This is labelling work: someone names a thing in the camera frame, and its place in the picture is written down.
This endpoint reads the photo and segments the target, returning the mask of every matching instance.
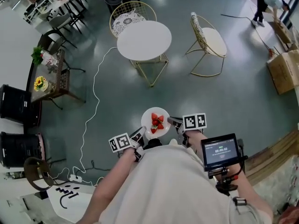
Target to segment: screen display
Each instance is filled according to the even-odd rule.
[[[238,156],[234,139],[205,144],[206,163],[212,164]]]

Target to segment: white plate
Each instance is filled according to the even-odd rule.
[[[163,115],[164,116],[164,122],[162,123],[164,126],[164,129],[157,129],[157,131],[155,133],[152,133],[150,128],[152,126],[152,119],[151,119],[151,114],[155,113],[158,117]],[[146,127],[146,132],[145,132],[145,136],[147,138],[157,138],[157,137],[161,137],[163,135],[165,135],[169,128],[170,128],[170,123],[167,122],[167,118],[169,117],[169,114],[167,113],[167,111],[165,109],[159,108],[159,107],[153,107],[148,109],[146,112],[144,112],[144,114],[142,115],[141,118],[141,126],[145,126]]]

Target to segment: person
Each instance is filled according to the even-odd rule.
[[[271,224],[270,206],[254,191],[243,172],[233,184],[238,185],[239,197],[247,200],[246,206],[238,209],[231,197],[218,192],[201,161],[201,140],[206,137],[199,131],[187,131],[186,135],[193,149],[171,140],[169,145],[145,150],[139,163],[135,162],[135,150],[125,149],[96,187],[77,223]],[[229,170],[228,175],[235,174],[240,165]]]
[[[278,22],[277,11],[283,9],[284,11],[289,11],[290,7],[284,0],[257,0],[257,11],[254,15],[252,24],[256,27],[258,24],[264,27],[263,24],[263,12],[266,11],[267,7],[273,8],[274,22]]]

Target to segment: white shoe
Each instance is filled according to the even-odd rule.
[[[262,21],[257,21],[257,23],[258,23],[260,26],[265,27],[265,25],[263,24]]]
[[[257,22],[256,21],[251,20],[251,23],[252,23],[253,26],[257,27]]]

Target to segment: red strawberry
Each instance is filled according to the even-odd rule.
[[[159,120],[161,123],[163,123],[163,122],[164,122],[164,116],[163,116],[163,115],[159,116],[159,117],[158,117],[158,120]]]
[[[152,113],[152,114],[151,114],[151,119],[152,119],[152,120],[155,120],[155,119],[157,119],[157,118],[158,118],[158,116],[157,116],[155,113]]]
[[[152,133],[155,133],[157,131],[157,126],[152,126],[150,130]]]
[[[151,122],[153,125],[158,126],[159,121],[157,119],[153,120],[153,122]]]
[[[158,129],[164,129],[162,124],[158,124]]]

